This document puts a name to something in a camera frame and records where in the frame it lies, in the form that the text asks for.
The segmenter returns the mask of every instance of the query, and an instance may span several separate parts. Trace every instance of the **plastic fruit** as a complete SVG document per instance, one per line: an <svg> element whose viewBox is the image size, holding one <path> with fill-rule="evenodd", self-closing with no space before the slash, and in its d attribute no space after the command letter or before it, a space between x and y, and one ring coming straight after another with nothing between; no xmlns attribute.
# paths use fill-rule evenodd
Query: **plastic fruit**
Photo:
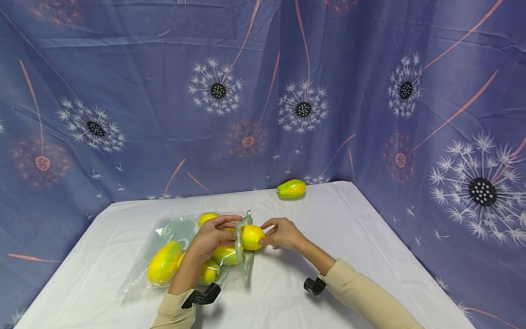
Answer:
<svg viewBox="0 0 526 329"><path fill-rule="evenodd" d="M199 218L199 222L197 224L199 225L199 227L201 227L206 221L211 220L213 218L217 218L219 216L221 216L221 214L218 214L218 213L204 213ZM232 232L236 231L233 228L225 228L225 230L232 231Z"/></svg>
<svg viewBox="0 0 526 329"><path fill-rule="evenodd" d="M245 225L241 227L241 246L245 250L254 251L263 247L259 240L265 237L265 232L256 225Z"/></svg>
<svg viewBox="0 0 526 329"><path fill-rule="evenodd" d="M278 195L284 199L295 199L305 194L307 185L301 180L289 180L278 186Z"/></svg>
<svg viewBox="0 0 526 329"><path fill-rule="evenodd" d="M244 249L241 247L241 259L244 257ZM233 246L219 246L214 251L212 260L221 265L238 265L236 249Z"/></svg>
<svg viewBox="0 0 526 329"><path fill-rule="evenodd" d="M183 253L177 262L177 268L181 266L181 262L186 253ZM220 274L219 265L213 260L207 260L201 268L201 275L199 276L199 284L208 284L214 282Z"/></svg>
<svg viewBox="0 0 526 329"><path fill-rule="evenodd" d="M146 276L148 282L163 286L174 277L178 260L183 254L183 245L178 241L170 241L162 247L151 259Z"/></svg>

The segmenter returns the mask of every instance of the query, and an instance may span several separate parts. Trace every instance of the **black clamp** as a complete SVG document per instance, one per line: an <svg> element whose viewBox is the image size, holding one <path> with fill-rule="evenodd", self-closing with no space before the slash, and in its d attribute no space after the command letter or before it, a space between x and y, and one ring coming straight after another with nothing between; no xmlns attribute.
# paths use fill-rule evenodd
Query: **black clamp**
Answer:
<svg viewBox="0 0 526 329"><path fill-rule="evenodd" d="M307 278L303 283L303 288L314 296L318 296L325 289L327 284L320 278L316 278L314 281L311 278Z"/></svg>
<svg viewBox="0 0 526 329"><path fill-rule="evenodd" d="M202 292L199 290L194 290L190 296L185 300L182 305L182 309L187 310L191 308L194 304L196 305L208 305L213 303L219 293L221 292L221 287L217 284L212 283L208 286L206 291Z"/></svg>

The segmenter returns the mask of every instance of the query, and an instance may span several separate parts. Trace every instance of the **long sleeve shirt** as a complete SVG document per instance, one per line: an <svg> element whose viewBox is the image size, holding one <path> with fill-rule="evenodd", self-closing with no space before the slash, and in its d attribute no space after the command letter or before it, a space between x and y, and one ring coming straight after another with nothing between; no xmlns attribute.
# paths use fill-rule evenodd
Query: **long sleeve shirt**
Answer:
<svg viewBox="0 0 526 329"><path fill-rule="evenodd" d="M391 294L344 260L338 259L326 276L319 277L334 297L362 315L375 329L423 329ZM195 321L195 306L187 310L181 306L193 291L166 294L150 329L190 329Z"/></svg>

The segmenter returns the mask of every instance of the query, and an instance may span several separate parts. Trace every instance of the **clear plastic bag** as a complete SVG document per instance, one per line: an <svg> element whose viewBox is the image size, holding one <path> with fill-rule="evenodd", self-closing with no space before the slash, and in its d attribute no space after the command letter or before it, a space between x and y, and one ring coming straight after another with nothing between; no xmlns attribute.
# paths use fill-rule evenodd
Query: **clear plastic bag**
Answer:
<svg viewBox="0 0 526 329"><path fill-rule="evenodd" d="M241 228L252 224L251 211L201 213L159 220L146 239L117 294L138 298L144 290L168 287L200 226L204 221L219 215L243 216L243 219L237 223L236 229L231 229L236 232L238 238L233 247L220 246L216 249L212 258L207 260L201 270L199 285L209 285L214 282L224 286L226 283L230 285L246 278L254 252L243 249Z"/></svg>

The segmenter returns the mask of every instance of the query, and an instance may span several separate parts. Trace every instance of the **finger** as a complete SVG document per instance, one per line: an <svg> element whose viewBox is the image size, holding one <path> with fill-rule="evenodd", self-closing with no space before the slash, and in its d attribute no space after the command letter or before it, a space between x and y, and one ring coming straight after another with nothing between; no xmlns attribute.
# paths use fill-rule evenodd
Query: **finger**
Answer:
<svg viewBox="0 0 526 329"><path fill-rule="evenodd" d="M266 236L271 236L272 234L276 233L278 231L278 227L277 226L274 226L273 228L271 228L270 230L268 230L265 235Z"/></svg>
<svg viewBox="0 0 526 329"><path fill-rule="evenodd" d="M226 228L233 228L233 229L236 229L236 223L233 223L233 222L226 222L226 223L223 223L221 225L218 225L217 226L217 229L218 230L224 230Z"/></svg>
<svg viewBox="0 0 526 329"><path fill-rule="evenodd" d="M276 244L273 236L267 236L259 240L259 244L262 246L268 246L269 244Z"/></svg>
<svg viewBox="0 0 526 329"><path fill-rule="evenodd" d="M279 225L279 220L280 218L271 218L269 219L268 221L266 221L262 226L261 228L264 230L272 225L276 225L278 226Z"/></svg>
<svg viewBox="0 0 526 329"><path fill-rule="evenodd" d="M235 244L235 241L233 241L233 240L223 240L223 241L219 241L219 245L220 245L220 246L233 247L234 244Z"/></svg>
<svg viewBox="0 0 526 329"><path fill-rule="evenodd" d="M237 239L237 234L232 231L216 231L216 236L219 238L220 242Z"/></svg>
<svg viewBox="0 0 526 329"><path fill-rule="evenodd" d="M226 222L239 222L242 219L243 217L241 216L223 215L216 218L212 218L211 220L208 220L205 223L211 222L214 225L214 227L217 227Z"/></svg>

